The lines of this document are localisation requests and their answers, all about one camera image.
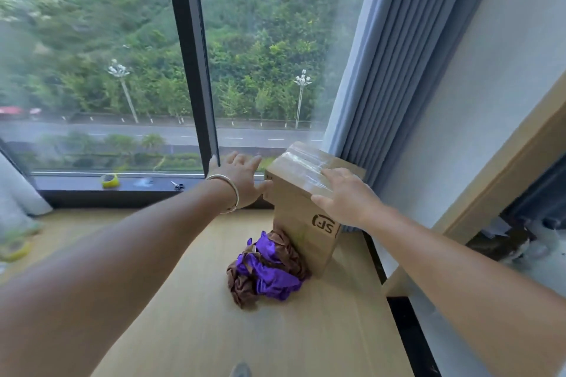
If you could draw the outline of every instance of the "glass pane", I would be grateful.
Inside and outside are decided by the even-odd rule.
[[[220,153],[320,145],[363,0],[202,0]]]
[[[201,172],[171,0],[0,0],[0,137],[32,171]]]

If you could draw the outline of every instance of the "cardboard box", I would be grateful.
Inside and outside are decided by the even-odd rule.
[[[273,188],[263,198],[275,206],[274,225],[289,236],[314,275],[320,276],[336,247],[341,225],[311,202],[332,196],[323,168],[346,167],[363,179],[365,170],[316,148],[295,142],[265,169]]]

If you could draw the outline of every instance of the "asphalt road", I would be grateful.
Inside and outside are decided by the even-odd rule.
[[[82,131],[97,139],[108,134],[125,134],[141,139],[149,133],[158,133],[169,145],[198,145],[194,127],[150,125],[61,124],[39,121],[0,121],[0,138],[5,142],[38,142],[46,134],[66,135]],[[286,148],[300,140],[320,144],[323,131],[217,129],[218,145],[225,147]]]

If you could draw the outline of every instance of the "street lamp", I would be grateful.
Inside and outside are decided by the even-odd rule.
[[[303,73],[302,75],[299,77],[297,76],[295,78],[295,83],[299,86],[299,106],[297,107],[297,120],[295,121],[295,130],[299,128],[299,115],[301,114],[301,101],[303,100],[303,90],[305,89],[305,87],[312,83],[311,81],[311,77],[307,76],[305,78],[305,74],[307,73],[307,71],[305,69],[303,69]]]
[[[126,82],[124,81],[124,77],[126,75],[129,75],[130,72],[128,72],[125,66],[118,64],[116,59],[112,59],[112,66],[108,67],[108,73],[120,80],[122,89],[124,90],[124,94],[126,95],[126,100],[128,100],[128,105],[130,106],[130,110],[132,111],[132,115],[134,116],[134,121],[136,121],[136,124],[139,123],[138,115],[136,115],[136,110],[134,109],[134,104],[132,103],[132,99],[130,98],[128,87],[126,87]]]

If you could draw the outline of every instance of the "silver bracelet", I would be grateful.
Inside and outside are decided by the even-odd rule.
[[[236,210],[238,208],[238,204],[240,204],[240,194],[238,193],[238,188],[236,187],[236,184],[234,182],[232,182],[232,180],[226,176],[225,174],[210,174],[207,176],[207,179],[222,179],[223,181],[226,181],[230,184],[230,186],[232,187],[232,189],[234,190],[234,192],[236,193],[236,204],[233,207],[230,207],[230,209],[226,210],[225,212],[221,212],[222,214],[226,214],[226,213],[232,213],[234,210]]]

